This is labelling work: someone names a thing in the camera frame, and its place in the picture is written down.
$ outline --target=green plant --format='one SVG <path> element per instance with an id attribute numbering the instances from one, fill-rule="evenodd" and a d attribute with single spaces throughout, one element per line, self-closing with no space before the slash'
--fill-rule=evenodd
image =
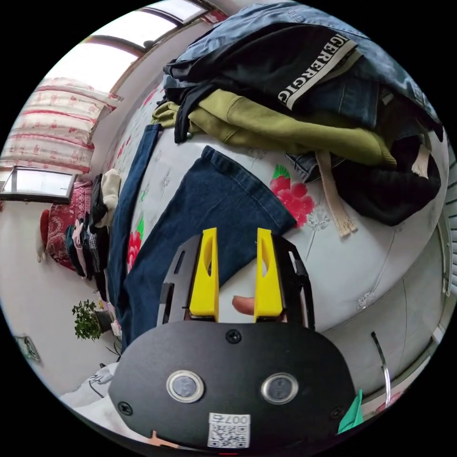
<path id="1" fill-rule="evenodd" d="M 95 303 L 84 300 L 73 307 L 75 319 L 75 333 L 78 339 L 92 339 L 95 341 L 101 336 L 100 326 L 95 316 Z"/>

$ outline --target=beige drawstring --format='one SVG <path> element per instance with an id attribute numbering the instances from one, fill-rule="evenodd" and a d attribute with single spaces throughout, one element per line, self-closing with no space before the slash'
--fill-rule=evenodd
<path id="1" fill-rule="evenodd" d="M 322 178 L 322 187 L 327 199 L 328 207 L 332 213 L 333 220 L 337 226 L 340 237 L 350 235 L 357 230 L 356 225 L 351 221 L 348 214 L 343 208 L 341 199 L 338 195 L 337 186 L 332 175 L 332 162 L 328 151 L 316 151 L 316 160 L 318 161 L 319 171 Z"/>
<path id="2" fill-rule="evenodd" d="M 419 176 L 423 176 L 424 178 L 428 179 L 428 159 L 430 157 L 430 151 L 432 150 L 430 136 L 428 135 L 427 130 L 422 126 L 422 124 L 420 124 L 420 122 L 417 122 L 417 124 L 422 130 L 425 144 L 420 145 L 419 152 L 417 153 L 416 160 L 411 167 L 411 171 Z"/>

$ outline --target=black sweatshirt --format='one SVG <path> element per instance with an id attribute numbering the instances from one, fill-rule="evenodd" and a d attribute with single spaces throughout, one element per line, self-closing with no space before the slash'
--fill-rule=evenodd
<path id="1" fill-rule="evenodd" d="M 275 111 L 305 114 L 303 95 L 332 70 L 348 70 L 345 63 L 356 46 L 323 26 L 280 22 L 198 59 L 170 62 L 165 73 L 198 83 L 165 89 L 167 98 L 180 105 L 175 140 L 185 141 L 189 114 L 215 89 L 243 95 Z"/>

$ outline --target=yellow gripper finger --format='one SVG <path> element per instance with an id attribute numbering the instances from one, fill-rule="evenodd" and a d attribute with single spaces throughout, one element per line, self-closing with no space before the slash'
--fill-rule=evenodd
<path id="1" fill-rule="evenodd" d="M 194 317 L 213 317 L 218 322 L 219 269 L 216 228 L 203 230 L 189 310 Z"/>
<path id="2" fill-rule="evenodd" d="M 257 230 L 257 276 L 254 322 L 258 318 L 275 318 L 282 313 L 281 288 L 271 230 Z"/>

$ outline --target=screw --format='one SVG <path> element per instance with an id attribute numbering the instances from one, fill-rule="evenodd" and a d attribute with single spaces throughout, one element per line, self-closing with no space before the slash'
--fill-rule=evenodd
<path id="1" fill-rule="evenodd" d="M 241 333 L 233 328 L 226 333 L 225 339 L 231 344 L 237 344 L 241 341 Z"/>
<path id="2" fill-rule="evenodd" d="M 338 419 L 343 414 L 343 408 L 337 407 L 330 413 L 330 419 Z"/>
<path id="3" fill-rule="evenodd" d="M 119 402 L 118 410 L 125 416 L 131 416 L 133 413 L 132 407 L 125 401 Z"/>

